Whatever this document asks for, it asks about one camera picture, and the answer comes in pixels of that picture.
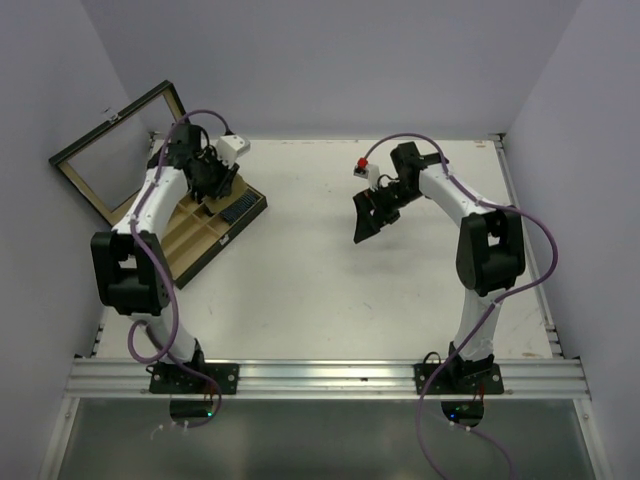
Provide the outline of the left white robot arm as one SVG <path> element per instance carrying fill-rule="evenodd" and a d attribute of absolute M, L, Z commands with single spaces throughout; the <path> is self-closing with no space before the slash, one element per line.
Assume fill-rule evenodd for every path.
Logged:
<path fill-rule="evenodd" d="M 110 231 L 94 234 L 90 242 L 101 302 L 131 322 L 131 357 L 144 365 L 174 367 L 172 379 L 185 392 L 201 390 L 208 369 L 199 341 L 181 325 L 162 239 L 185 196 L 230 195 L 238 160 L 249 148 L 249 140 L 232 132 L 211 141 L 198 125 L 173 125 L 152 147 L 131 207 Z"/>

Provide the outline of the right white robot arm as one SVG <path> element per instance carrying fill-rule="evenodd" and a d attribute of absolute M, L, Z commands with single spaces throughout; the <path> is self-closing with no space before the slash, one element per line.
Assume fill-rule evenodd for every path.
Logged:
<path fill-rule="evenodd" d="M 454 391 L 468 392 L 491 374 L 500 298 L 525 270 L 522 221 L 516 213 L 482 205 L 475 191 L 454 178 L 440 152 L 424 155 L 415 143 L 406 142 L 392 150 L 391 159 L 393 178 L 365 157 L 354 166 L 354 176 L 368 183 L 353 198 L 354 241 L 378 234 L 399 219 L 401 208 L 421 198 L 433 201 L 453 221 L 464 303 L 448 357 L 430 376 Z"/>

